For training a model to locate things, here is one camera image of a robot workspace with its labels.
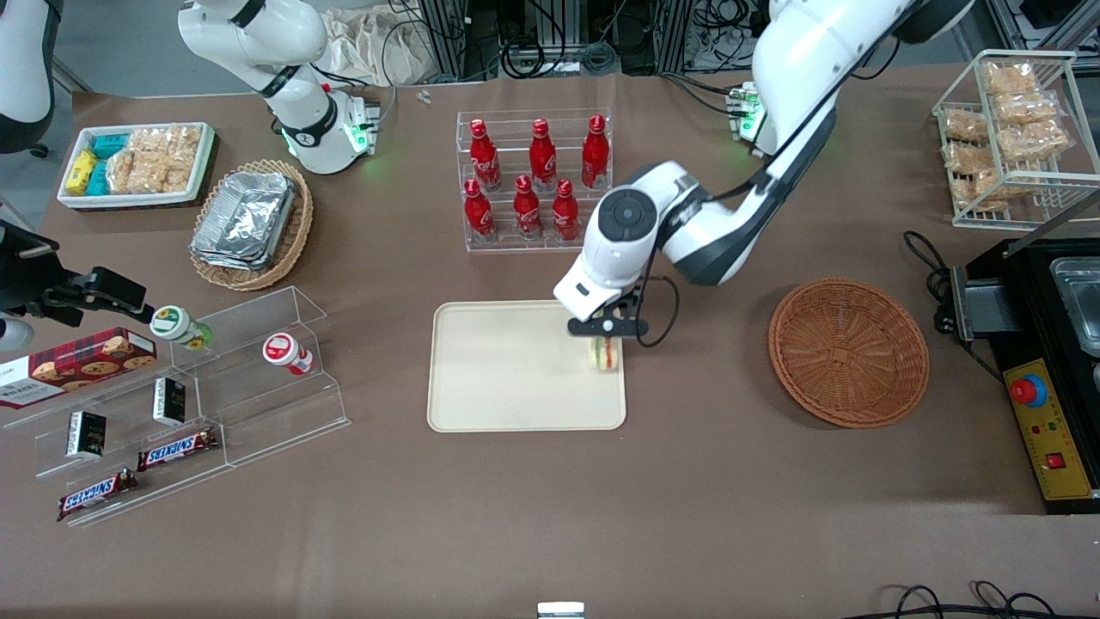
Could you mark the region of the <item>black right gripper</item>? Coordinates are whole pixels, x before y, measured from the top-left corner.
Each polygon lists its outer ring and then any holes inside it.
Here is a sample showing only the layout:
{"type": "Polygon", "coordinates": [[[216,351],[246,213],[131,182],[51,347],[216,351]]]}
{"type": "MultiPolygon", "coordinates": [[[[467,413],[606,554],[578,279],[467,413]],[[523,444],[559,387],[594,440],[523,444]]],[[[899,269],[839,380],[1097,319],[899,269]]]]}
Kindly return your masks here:
{"type": "Polygon", "coordinates": [[[82,275],[58,258],[59,244],[3,222],[1,307],[15,317],[45,318],[67,328],[82,324],[82,275]]]}

